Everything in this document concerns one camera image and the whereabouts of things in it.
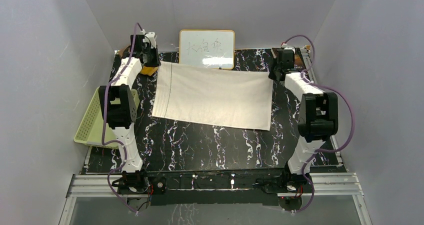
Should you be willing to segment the white towel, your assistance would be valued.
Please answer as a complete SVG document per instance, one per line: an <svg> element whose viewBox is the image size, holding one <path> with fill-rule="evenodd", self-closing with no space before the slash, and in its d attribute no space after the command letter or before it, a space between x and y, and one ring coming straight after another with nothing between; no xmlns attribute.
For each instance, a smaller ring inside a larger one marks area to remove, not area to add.
<svg viewBox="0 0 424 225"><path fill-rule="evenodd" d="M266 72L161 63L151 115L237 129L271 129L273 81Z"/></svg>

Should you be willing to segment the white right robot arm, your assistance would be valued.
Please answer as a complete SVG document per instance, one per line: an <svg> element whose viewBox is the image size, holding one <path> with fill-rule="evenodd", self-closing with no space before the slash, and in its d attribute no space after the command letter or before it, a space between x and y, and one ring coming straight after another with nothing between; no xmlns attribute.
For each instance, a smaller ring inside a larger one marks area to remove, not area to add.
<svg viewBox="0 0 424 225"><path fill-rule="evenodd" d="M282 177L282 187L295 192L302 184L300 175L309 173L312 158L338 131L338 96L324 92L295 68L293 47L272 48L273 63L268 77L280 82L300 102L297 130L300 135L293 155L287 162L289 173Z"/></svg>

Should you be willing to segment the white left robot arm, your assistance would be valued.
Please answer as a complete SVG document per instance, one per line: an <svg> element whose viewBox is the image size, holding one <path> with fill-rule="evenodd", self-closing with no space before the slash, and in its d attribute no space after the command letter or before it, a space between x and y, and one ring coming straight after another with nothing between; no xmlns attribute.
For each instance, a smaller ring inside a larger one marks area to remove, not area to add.
<svg viewBox="0 0 424 225"><path fill-rule="evenodd" d="M132 86L143 68L160 65L156 38L154 32L133 36L129 56L121 59L113 79L98 88L103 118L101 144L118 145L123 173L140 172L143 166L134 132L138 106Z"/></svg>

